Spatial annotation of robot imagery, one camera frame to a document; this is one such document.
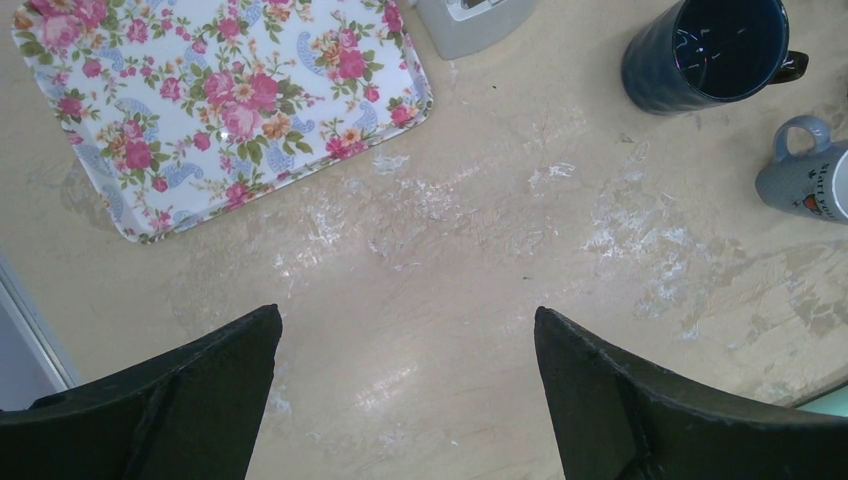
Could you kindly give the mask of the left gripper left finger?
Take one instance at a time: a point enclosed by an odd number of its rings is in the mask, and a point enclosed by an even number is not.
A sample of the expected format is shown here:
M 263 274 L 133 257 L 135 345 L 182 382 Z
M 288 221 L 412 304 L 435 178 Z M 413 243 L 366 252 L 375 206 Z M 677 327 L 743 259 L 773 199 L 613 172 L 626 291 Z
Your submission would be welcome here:
M 1 415 L 5 479 L 242 479 L 283 323 L 260 307 L 188 344 Z

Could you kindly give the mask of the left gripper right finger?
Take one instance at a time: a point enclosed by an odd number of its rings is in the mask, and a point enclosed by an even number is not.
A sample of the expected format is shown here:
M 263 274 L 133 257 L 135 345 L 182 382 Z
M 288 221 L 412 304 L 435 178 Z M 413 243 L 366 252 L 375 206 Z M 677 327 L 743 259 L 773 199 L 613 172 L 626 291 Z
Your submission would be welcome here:
M 534 317 L 569 479 L 843 479 L 847 421 L 736 396 L 621 349 L 559 312 Z

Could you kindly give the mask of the teal cylindrical tool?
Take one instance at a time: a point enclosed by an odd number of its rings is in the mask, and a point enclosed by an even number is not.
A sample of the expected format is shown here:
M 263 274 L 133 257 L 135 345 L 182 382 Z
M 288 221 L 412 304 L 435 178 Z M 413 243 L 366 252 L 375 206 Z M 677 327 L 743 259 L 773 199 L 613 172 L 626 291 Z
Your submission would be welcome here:
M 844 386 L 804 403 L 798 406 L 797 409 L 818 414 L 847 417 L 847 394 L 848 388 Z

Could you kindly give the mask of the grey mug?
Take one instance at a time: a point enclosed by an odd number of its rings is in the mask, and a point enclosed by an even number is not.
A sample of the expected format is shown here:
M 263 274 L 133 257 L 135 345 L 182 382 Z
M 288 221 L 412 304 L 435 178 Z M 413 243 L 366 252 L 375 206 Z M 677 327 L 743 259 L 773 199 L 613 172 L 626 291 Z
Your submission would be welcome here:
M 793 154 L 792 129 L 810 134 L 810 150 Z M 755 179 L 755 190 L 769 207 L 802 217 L 847 223 L 847 142 L 834 141 L 820 118 L 801 115 L 776 132 L 774 158 Z

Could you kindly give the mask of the dark blue mug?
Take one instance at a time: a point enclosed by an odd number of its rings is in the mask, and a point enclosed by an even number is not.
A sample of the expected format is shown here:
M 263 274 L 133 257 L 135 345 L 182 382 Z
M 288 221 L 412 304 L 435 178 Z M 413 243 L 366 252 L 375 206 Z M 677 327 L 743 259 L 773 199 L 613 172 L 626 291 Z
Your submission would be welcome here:
M 780 1 L 679 1 L 632 38 L 621 80 L 640 110 L 673 115 L 745 100 L 808 65 Z

